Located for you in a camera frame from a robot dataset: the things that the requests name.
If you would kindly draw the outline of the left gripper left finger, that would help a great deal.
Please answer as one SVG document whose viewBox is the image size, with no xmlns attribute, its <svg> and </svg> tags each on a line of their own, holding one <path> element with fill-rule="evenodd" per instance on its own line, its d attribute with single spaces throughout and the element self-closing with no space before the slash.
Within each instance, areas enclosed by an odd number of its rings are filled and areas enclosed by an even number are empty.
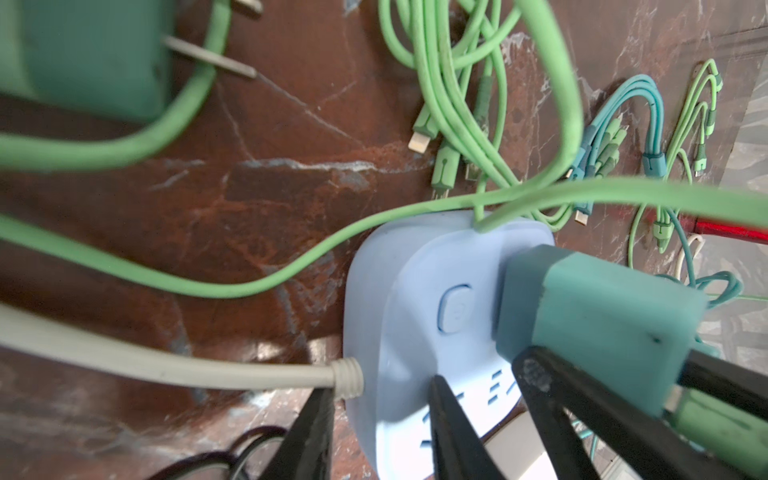
<svg viewBox="0 0 768 480">
<path fill-rule="evenodd" d="M 261 479 L 329 479 L 334 390 L 314 389 Z"/>
</svg>

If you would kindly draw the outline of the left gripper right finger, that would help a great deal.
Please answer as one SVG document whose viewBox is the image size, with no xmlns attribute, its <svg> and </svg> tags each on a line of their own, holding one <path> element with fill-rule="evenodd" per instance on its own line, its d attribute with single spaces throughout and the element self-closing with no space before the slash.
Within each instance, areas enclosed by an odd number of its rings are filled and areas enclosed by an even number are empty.
<svg viewBox="0 0 768 480">
<path fill-rule="evenodd" d="M 431 448 L 435 479 L 504 479 L 446 379 L 429 384 Z"/>
</svg>

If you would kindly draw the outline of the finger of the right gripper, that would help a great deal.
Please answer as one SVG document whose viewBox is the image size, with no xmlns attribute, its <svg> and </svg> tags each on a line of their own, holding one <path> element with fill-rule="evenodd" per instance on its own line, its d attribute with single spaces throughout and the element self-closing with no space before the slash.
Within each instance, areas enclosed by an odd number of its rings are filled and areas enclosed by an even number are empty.
<svg viewBox="0 0 768 480">
<path fill-rule="evenodd" d="M 643 479 L 742 479 L 720 460 L 694 451 L 582 370 L 543 347 L 512 363 L 527 408 L 560 479 L 598 479 L 568 417 L 574 414 Z"/>
<path fill-rule="evenodd" d="M 767 420 L 767 377 L 725 360 L 691 350 L 678 384 L 693 388 Z"/>
</svg>

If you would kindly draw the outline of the mint teal plug adapter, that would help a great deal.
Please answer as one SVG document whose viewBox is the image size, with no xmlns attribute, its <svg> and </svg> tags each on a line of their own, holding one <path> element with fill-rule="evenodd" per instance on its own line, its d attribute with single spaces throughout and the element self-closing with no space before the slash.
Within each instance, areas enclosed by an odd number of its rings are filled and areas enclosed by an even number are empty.
<svg viewBox="0 0 768 480">
<path fill-rule="evenodd" d="M 671 280 L 550 245 L 506 264 L 496 350 L 549 349 L 649 416 L 659 416 L 707 310 Z"/>
</svg>

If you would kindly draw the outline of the green plug adapter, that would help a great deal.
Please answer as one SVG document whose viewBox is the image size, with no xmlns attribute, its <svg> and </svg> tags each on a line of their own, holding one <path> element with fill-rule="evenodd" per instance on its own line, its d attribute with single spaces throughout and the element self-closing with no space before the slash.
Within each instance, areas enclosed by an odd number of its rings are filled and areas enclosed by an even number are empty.
<svg viewBox="0 0 768 480">
<path fill-rule="evenodd" d="M 253 78 L 254 68 L 175 37 L 178 1 L 4 1 L 1 91 L 146 123 L 171 101 L 179 53 Z"/>
</svg>

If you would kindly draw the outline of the blue power strip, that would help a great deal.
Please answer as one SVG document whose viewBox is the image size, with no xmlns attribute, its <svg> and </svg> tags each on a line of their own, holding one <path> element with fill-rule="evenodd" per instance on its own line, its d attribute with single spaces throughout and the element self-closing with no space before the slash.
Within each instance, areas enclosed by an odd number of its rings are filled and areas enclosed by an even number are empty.
<svg viewBox="0 0 768 480">
<path fill-rule="evenodd" d="M 478 436 L 496 427 L 521 393 L 494 341 L 503 268 L 554 238 L 515 220 L 489 233 L 469 211 L 386 223 L 361 245 L 346 282 L 343 354 L 363 393 L 346 404 L 367 460 L 381 479 L 424 479 L 434 470 L 428 387 L 446 379 Z"/>
</svg>

